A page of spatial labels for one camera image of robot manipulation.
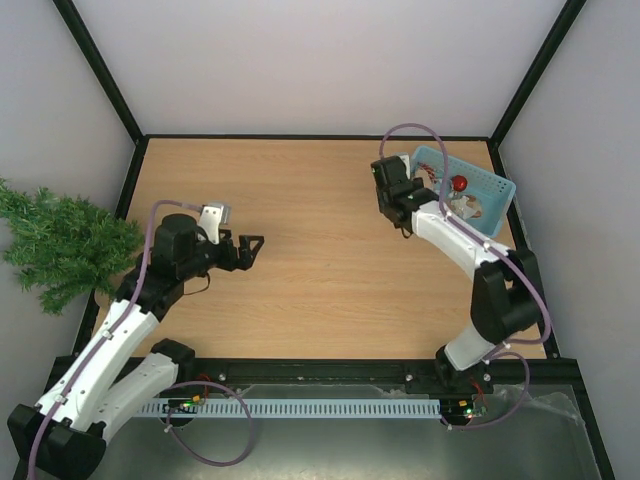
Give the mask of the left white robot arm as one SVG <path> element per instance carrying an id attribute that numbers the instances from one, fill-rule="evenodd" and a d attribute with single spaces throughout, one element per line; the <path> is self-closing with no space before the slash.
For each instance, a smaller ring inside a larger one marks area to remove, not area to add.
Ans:
<path id="1" fill-rule="evenodd" d="M 97 333 L 68 370 L 33 406 L 20 404 L 7 420 L 26 476 L 87 479 L 116 433 L 157 395 L 175 389 L 227 392 L 192 375 L 195 352 L 164 339 L 130 373 L 123 368 L 138 345 L 166 317 L 194 278 L 213 269 L 250 269 L 264 245 L 260 235 L 234 239 L 226 216 L 205 207 L 199 218 L 165 216 L 148 228 L 136 267 L 122 280 Z"/>

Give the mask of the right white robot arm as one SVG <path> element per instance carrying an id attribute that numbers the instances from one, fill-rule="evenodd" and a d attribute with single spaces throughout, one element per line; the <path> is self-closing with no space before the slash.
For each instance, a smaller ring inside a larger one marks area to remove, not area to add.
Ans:
<path id="1" fill-rule="evenodd" d="M 533 252 L 496 243 L 462 222 L 422 179 L 410 176 L 408 156 L 381 158 L 371 171 L 380 213 L 404 236 L 438 248 L 472 282 L 470 324 L 436 352 L 443 389 L 460 390 L 472 369 L 516 342 L 517 333 L 539 321 L 550 326 Z"/>

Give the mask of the small green christmas tree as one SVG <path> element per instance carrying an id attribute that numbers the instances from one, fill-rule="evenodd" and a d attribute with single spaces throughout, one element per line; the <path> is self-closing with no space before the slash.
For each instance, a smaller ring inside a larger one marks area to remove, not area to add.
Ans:
<path id="1" fill-rule="evenodd" d="M 39 290 L 44 313 L 59 316 L 76 297 L 114 297 L 113 278 L 135 264 L 144 243 L 139 224 L 82 197 L 40 187 L 20 192 L 1 181 L 1 218 L 13 240 L 2 253 L 18 269 L 22 289 Z"/>

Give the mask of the light blue plastic basket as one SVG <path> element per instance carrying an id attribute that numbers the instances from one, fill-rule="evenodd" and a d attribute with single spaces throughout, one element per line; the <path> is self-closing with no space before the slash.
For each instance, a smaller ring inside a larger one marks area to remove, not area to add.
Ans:
<path id="1" fill-rule="evenodd" d="M 410 157 L 411 176 L 423 177 L 427 187 L 439 193 L 444 174 L 444 157 L 441 151 L 419 146 Z M 451 155 L 448 156 L 448 186 L 445 203 L 457 215 L 452 202 L 462 195 L 477 197 L 483 206 L 483 216 L 464 220 L 483 234 L 495 238 L 504 223 L 504 217 L 516 192 L 516 185 L 503 177 L 474 166 Z M 468 186 L 463 192 L 452 189 L 451 179 L 463 175 Z"/>

